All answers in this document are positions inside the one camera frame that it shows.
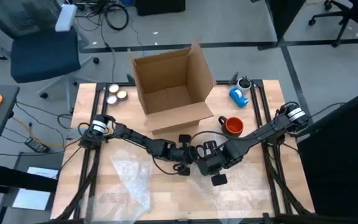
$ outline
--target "black office chair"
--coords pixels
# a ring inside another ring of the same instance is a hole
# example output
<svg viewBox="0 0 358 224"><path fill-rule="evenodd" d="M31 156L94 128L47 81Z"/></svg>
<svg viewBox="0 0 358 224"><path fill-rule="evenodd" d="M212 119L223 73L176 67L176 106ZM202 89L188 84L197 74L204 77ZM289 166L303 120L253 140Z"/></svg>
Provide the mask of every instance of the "black office chair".
<svg viewBox="0 0 358 224"><path fill-rule="evenodd" d="M317 14L314 15L310 20L309 20L309 25L314 25L316 23L316 19L318 17L331 17L331 16L342 16L342 20L340 21L339 25L342 25L341 31L339 32L338 37L336 38L336 40L334 42L332 42L332 46L333 47L337 47L341 44L341 37L343 35L343 32L346 29L347 23L349 22L350 19L352 19L354 22L358 23L358 0L349 0L353 6L351 8L344 6L343 4L334 1L334 0L326 0L324 5L325 5L325 9L328 11L330 10L333 5L337 6L341 11L338 12L329 12L329 13L324 13L324 14Z"/></svg>
<svg viewBox="0 0 358 224"><path fill-rule="evenodd" d="M11 37L11 76L17 83L61 77L42 88L38 95L48 97L51 87L65 84L69 111L72 111L70 87L78 82L95 82L74 76L88 62L78 60L78 44L88 39L75 29L74 5L59 5L56 0L0 0L0 29Z"/></svg>

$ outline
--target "clear plastic wrap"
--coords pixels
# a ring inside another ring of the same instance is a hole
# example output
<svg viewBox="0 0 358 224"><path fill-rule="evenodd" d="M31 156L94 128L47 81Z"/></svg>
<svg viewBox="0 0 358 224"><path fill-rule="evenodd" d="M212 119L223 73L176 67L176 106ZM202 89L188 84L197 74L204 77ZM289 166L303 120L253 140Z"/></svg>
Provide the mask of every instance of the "clear plastic wrap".
<svg viewBox="0 0 358 224"><path fill-rule="evenodd" d="M218 145L225 140L225 137L215 135ZM211 176L201 175L196 165L191 167L188 180L214 207L217 218L223 224L238 224L242 218L259 217L264 212L259 208L264 207L266 203L270 204L266 173L260 168L261 163L248 162L246 158L247 156L229 170L222 170L221 174L226 174L227 184L215 187L211 183Z"/></svg>
<svg viewBox="0 0 358 224"><path fill-rule="evenodd" d="M93 213L87 208L85 223L96 221L132 224L150 211L150 159L139 159L129 150L110 156L120 183L92 198Z"/></svg>

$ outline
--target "red mug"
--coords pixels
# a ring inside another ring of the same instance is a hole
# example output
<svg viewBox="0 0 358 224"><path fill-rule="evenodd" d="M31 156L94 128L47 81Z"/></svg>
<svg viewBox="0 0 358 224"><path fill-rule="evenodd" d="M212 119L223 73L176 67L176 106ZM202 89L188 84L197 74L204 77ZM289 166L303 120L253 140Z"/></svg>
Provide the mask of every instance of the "red mug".
<svg viewBox="0 0 358 224"><path fill-rule="evenodd" d="M220 116L218 121L222 126L222 132L230 136L238 137L244 129L242 121L237 117L225 118Z"/></svg>

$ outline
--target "cardboard box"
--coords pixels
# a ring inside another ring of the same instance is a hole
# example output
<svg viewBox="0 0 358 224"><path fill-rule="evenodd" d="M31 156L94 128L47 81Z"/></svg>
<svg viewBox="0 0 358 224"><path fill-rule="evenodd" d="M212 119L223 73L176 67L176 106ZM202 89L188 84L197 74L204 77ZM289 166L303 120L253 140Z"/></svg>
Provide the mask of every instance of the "cardboard box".
<svg viewBox="0 0 358 224"><path fill-rule="evenodd" d="M213 116L204 102L215 80L200 45L132 59L146 127L153 134L198 124Z"/></svg>

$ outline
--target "floor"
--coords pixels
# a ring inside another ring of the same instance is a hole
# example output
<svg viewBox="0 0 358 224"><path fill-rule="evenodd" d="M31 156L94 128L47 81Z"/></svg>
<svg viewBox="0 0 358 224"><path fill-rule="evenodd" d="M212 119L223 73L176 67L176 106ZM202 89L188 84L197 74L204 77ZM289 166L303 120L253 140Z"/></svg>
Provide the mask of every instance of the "floor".
<svg viewBox="0 0 358 224"><path fill-rule="evenodd" d="M106 24L103 25L104 38L111 47L189 44L195 39L201 43L276 40L264 1L251 4L250 1L245 0L189 0L186 2L185 12L145 17L137 16L133 7L129 7L128 11L132 28L129 26L117 32ZM323 12L322 4L305 4L287 31L285 40L335 39L340 29L339 18L321 18L313 27L308 26L308 20L313 14ZM117 26L124 22L124 15L121 12L109 15L109 18ZM94 29L95 27L93 23L84 18L79 18L78 22L84 29ZM91 42L87 49L104 47L100 28L94 31L84 31L84 33ZM350 22L344 38L358 38L358 25ZM11 42L12 40L0 31L0 44L9 49ZM341 45L336 49L330 45L291 46L288 47L288 51L311 114L327 105L346 102L358 95L358 44ZM160 52L162 51L132 52L132 54L135 57L140 57ZM279 79L286 101L298 101L281 49L258 51L256 47L225 47L203 49L203 52L215 79L227 80L236 72L239 72L239 75L247 75L249 78ZM113 74L113 62L116 65L114 67L116 82L126 82L126 75L132 74L127 52L116 52L114 59L111 52L97 53L94 56L100 58L100 64L90 63L81 70L80 76L90 77L99 82L110 82ZM89 57L89 54L80 55L81 59L86 57ZM18 100L56 114L66 113L65 99L62 97L64 90L61 86L58 86L47 100L36 95L39 88L51 81L19 84L21 91ZM0 61L0 84L16 85L10 76L9 60ZM49 124L63 133L66 132L58 125L56 117L25 106L23 108L41 123ZM15 108L14 112L15 117L19 120L25 123L33 122L34 134L41 136L45 142L59 143L61 141L60 135L54 130L37 124L18 108ZM329 110L315 116L313 120L320 119L328 112ZM70 124L70 120L63 120L63 122L65 125ZM7 127L27 135L12 120L8 121ZM10 131L5 131L3 135L16 141L24 140ZM53 151L59 150L61 149L58 147L53 148ZM20 152L31 152L31 150L23 144L0 139L0 153L18 154ZM3 156L0 157L0 164L14 167L16 160L16 157ZM55 164L56 168L59 167L60 161L50 162ZM32 212L27 212L24 216L42 217L42 215Z"/></svg>

